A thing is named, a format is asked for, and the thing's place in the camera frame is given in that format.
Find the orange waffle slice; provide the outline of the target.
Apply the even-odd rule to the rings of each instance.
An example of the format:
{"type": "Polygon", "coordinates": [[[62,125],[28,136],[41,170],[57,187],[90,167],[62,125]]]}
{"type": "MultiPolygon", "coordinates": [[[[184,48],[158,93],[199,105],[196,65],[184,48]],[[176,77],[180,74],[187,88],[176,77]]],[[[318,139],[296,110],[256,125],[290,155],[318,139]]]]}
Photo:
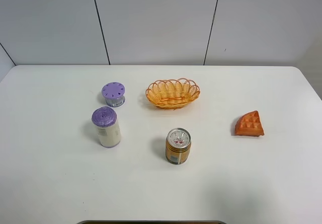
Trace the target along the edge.
{"type": "Polygon", "coordinates": [[[232,136],[260,137],[265,132],[257,110],[237,117],[231,124],[232,136]]]}

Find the orange woven wicker basket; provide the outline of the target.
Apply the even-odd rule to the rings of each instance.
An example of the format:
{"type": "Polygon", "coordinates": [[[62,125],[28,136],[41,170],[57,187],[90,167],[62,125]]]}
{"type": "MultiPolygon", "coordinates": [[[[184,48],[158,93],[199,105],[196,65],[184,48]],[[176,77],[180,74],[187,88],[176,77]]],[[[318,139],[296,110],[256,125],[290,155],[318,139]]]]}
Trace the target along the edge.
{"type": "Polygon", "coordinates": [[[200,88],[193,80],[157,80],[145,91],[150,103],[162,109],[180,109],[195,101],[200,95],[200,88]]]}

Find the orange drink can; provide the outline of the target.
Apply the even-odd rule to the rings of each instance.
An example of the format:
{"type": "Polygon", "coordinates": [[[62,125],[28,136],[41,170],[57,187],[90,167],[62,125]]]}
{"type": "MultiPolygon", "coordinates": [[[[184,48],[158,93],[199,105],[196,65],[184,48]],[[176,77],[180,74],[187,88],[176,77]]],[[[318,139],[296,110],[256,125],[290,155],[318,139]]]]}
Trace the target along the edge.
{"type": "Polygon", "coordinates": [[[166,158],[174,164],[184,163],[189,156],[191,148],[191,136],[183,128],[172,129],[166,137],[166,158]]]}

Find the purple lid air freshener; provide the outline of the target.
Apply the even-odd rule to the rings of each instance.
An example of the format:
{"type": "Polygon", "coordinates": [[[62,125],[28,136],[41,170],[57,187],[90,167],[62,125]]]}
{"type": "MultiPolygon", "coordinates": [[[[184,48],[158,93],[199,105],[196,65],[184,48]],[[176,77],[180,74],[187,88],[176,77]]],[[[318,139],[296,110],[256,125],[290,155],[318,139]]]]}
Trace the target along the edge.
{"type": "Polygon", "coordinates": [[[101,93],[110,107],[119,107],[125,103],[125,87],[122,83],[107,83],[103,86],[101,93]]]}

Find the purple roll of bags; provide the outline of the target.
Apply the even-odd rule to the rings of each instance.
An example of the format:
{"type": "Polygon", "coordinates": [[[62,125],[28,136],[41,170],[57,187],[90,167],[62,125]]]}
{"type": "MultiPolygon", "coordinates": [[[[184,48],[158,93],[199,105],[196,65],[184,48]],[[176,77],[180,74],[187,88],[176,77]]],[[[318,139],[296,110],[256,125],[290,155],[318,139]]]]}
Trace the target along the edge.
{"type": "Polygon", "coordinates": [[[95,110],[92,114],[100,144],[106,148],[115,147],[121,141],[121,132],[116,112],[107,106],[95,110]]]}

